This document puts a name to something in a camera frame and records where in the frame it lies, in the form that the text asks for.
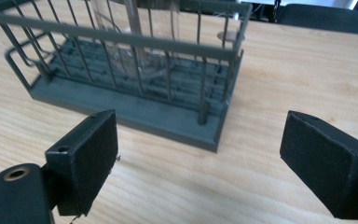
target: chair seat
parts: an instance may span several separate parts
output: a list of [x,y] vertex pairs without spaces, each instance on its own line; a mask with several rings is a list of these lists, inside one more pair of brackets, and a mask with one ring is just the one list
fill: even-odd
[[277,23],[358,34],[358,11],[336,7],[289,4],[282,10]]

